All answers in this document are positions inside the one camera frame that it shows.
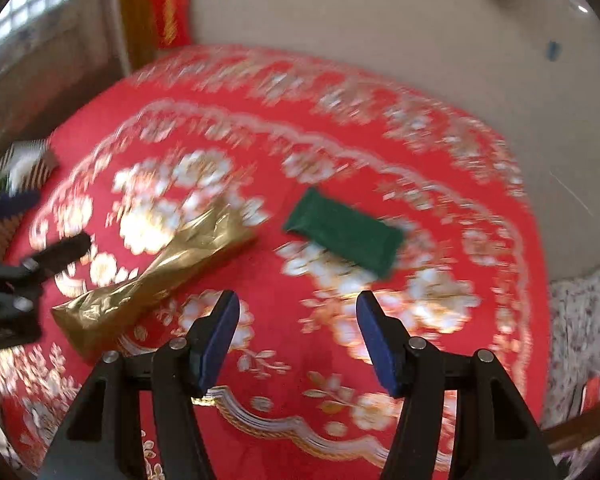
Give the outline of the green small packet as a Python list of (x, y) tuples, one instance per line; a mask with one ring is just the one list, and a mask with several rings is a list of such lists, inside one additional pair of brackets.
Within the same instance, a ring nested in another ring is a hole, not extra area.
[(404, 242), (399, 228), (333, 200), (315, 186), (296, 203), (284, 230), (305, 237), (378, 278), (390, 276)]

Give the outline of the striped white tray box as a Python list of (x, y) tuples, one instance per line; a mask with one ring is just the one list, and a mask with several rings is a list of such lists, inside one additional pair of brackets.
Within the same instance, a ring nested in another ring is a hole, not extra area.
[(16, 142), (0, 159), (0, 261), (24, 214), (38, 203), (43, 185), (57, 166), (46, 140)]

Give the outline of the floral fabric seat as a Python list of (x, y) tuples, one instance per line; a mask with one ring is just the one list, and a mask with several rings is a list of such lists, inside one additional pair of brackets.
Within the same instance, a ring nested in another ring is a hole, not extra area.
[(550, 284), (550, 360), (543, 428), (600, 404), (600, 268)]

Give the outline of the red paper wall decoration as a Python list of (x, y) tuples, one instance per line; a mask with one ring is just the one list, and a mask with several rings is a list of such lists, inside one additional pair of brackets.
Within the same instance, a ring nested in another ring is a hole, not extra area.
[(150, 2), (158, 48), (168, 50), (191, 44), (190, 0), (150, 0)]

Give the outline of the red floral tablecloth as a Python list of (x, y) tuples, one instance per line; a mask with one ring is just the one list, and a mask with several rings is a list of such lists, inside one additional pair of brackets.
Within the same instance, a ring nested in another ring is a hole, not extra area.
[[(0, 415), (41, 465), (91, 367), (52, 309), (134, 278), (216, 196), (256, 240), (140, 318), (114, 345), (155, 350), (223, 289), (240, 317), (218, 384), (196, 407), (222, 479), (373, 479), (401, 405), (378, 384), (355, 319), (371, 290), (439, 348), (492, 350), (542, 411), (548, 307), (521, 171), (492, 128), (375, 75), (280, 51), (193, 47), (151, 64), (50, 136), (58, 166), (25, 218), (17, 260), (79, 231), (93, 246), (46, 285), (36, 344), (0, 351)], [(378, 278), (284, 230), (304, 192), (399, 228)]]

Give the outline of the gold foil snack bar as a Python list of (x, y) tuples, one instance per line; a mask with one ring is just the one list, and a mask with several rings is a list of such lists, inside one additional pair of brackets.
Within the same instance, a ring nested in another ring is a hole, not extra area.
[(251, 243), (256, 231), (225, 200), (214, 200), (177, 230), (136, 278), (99, 287), (53, 307), (56, 325), (73, 350), (94, 362), (138, 318), (197, 275)]

